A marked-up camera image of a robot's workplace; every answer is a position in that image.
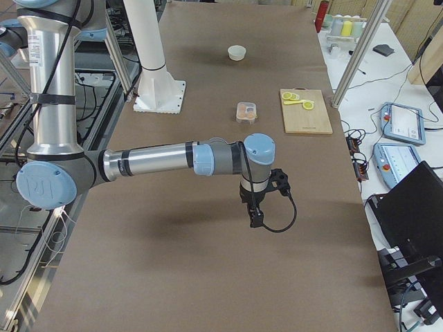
brown tabletop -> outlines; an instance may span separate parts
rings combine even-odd
[[[290,231],[250,229],[238,176],[180,170],[90,191],[34,331],[396,331],[345,146],[284,133],[279,89],[332,90],[310,9],[170,3],[161,20],[168,70],[186,80],[179,115],[127,105],[109,147],[261,132],[277,145],[298,205]],[[230,61],[241,44],[246,58]],[[253,125],[235,121],[254,102]],[[282,227],[291,206],[262,204]]]

white bowl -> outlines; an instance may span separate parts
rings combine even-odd
[[[244,59],[246,49],[240,45],[232,45],[228,48],[229,58],[234,61],[240,61]]]

black monitor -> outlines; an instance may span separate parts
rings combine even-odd
[[[373,207],[391,247],[409,264],[430,256],[443,259],[443,182],[423,161]],[[443,267],[417,275],[443,317]]]

red bottle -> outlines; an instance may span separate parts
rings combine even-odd
[[[316,17],[316,30],[317,33],[321,30],[321,25],[323,24],[323,20],[325,19],[327,7],[329,6],[329,1],[323,0],[320,2],[318,7],[317,17]]]

cutting board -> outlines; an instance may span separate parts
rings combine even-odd
[[[301,104],[284,105],[281,98],[284,92],[294,92],[300,99],[314,101],[314,109],[308,111]],[[327,115],[325,101],[321,90],[280,89],[284,131],[287,133],[321,133],[331,134],[332,127]]]

